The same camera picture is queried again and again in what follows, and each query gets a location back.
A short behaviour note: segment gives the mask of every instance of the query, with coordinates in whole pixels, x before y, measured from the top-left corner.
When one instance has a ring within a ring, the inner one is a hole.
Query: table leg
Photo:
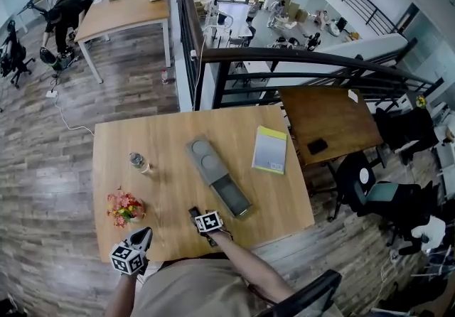
[[[163,21],[164,56],[166,57],[166,67],[171,67],[171,54],[169,50],[169,29],[168,21]]]
[[[23,20],[22,20],[22,16],[19,14],[17,17],[18,17],[18,19],[19,19],[19,22],[20,22],[20,24],[21,24],[21,26],[22,26],[23,31],[25,31],[26,34],[27,34],[27,33],[28,33],[28,29],[27,29],[25,23],[24,23]]]
[[[92,70],[93,75],[95,76],[96,81],[101,85],[103,80],[101,79],[100,75],[98,74],[97,68],[92,62],[92,58],[90,57],[90,54],[88,53],[87,48],[85,47],[85,43],[82,41],[79,42],[80,50],[82,51],[82,54],[85,57],[85,60],[88,63],[88,66]]]

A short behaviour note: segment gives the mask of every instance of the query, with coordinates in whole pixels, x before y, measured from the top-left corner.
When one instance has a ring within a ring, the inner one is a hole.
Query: wooden table
[[[97,124],[93,151],[93,198],[100,256],[109,261],[112,245],[129,232],[113,226],[107,194],[122,186],[141,198],[146,216],[133,229],[151,226],[154,238],[148,257],[154,261],[198,257],[217,252],[198,235],[188,210],[218,210],[244,247],[275,240],[314,224],[304,177],[296,152],[287,142],[283,176],[251,167],[257,127],[288,133],[279,107],[254,106],[142,117]],[[253,204],[245,219],[228,215],[218,197],[203,182],[186,154],[185,144],[205,135]],[[149,178],[129,164],[137,151],[156,167]]]
[[[382,144],[375,120],[358,90],[358,103],[348,89],[327,86],[279,90],[305,164],[320,163]],[[307,145],[323,139],[328,148],[311,155]]]
[[[98,83],[103,81],[92,62],[85,43],[117,31],[151,24],[162,24],[166,67],[171,67],[168,32],[169,16],[167,0],[153,2],[149,0],[102,0],[98,4],[91,5],[82,25],[79,27],[75,42],[78,42]]]

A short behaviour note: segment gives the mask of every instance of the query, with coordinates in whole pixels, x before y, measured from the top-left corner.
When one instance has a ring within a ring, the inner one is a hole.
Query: paper
[[[356,104],[358,103],[358,96],[355,94],[354,91],[349,90],[349,91],[348,91],[348,96],[349,96],[349,98],[351,98],[352,100],[354,100],[354,102],[355,102]]]
[[[284,174],[286,140],[287,135],[284,132],[258,127],[252,167]]]
[[[94,4],[99,4],[102,0],[93,0]]]

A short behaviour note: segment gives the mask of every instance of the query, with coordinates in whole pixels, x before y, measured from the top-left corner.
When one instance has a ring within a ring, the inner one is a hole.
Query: lower floor
[[[2,82],[0,105],[0,296],[13,294],[34,316],[102,316],[119,278],[100,261],[92,205],[93,136],[68,130],[45,98],[53,72],[38,58],[44,23],[21,41],[27,47],[31,76],[20,89]],[[98,85],[81,56],[61,75],[57,105],[70,127],[167,114],[179,110],[172,81],[163,85],[165,68],[159,27],[132,29],[95,41],[92,58],[105,82]],[[386,169],[375,167],[378,180],[425,185],[437,181],[433,156],[415,157],[412,168],[391,156]],[[303,168],[308,187],[332,180],[322,166]],[[333,212],[335,194],[311,198],[316,224],[253,249],[289,283],[300,289],[327,269],[343,275],[335,295],[345,316],[360,313],[400,285],[421,262],[416,254],[388,262],[390,235],[379,230],[374,216],[357,217],[343,206]],[[385,280],[382,285],[381,268]]]

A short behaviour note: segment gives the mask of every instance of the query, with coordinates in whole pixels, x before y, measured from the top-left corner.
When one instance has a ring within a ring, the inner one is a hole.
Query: black phone
[[[316,155],[317,153],[321,153],[323,150],[328,148],[327,143],[324,139],[317,139],[312,143],[308,144],[308,150],[310,151],[311,155]]]

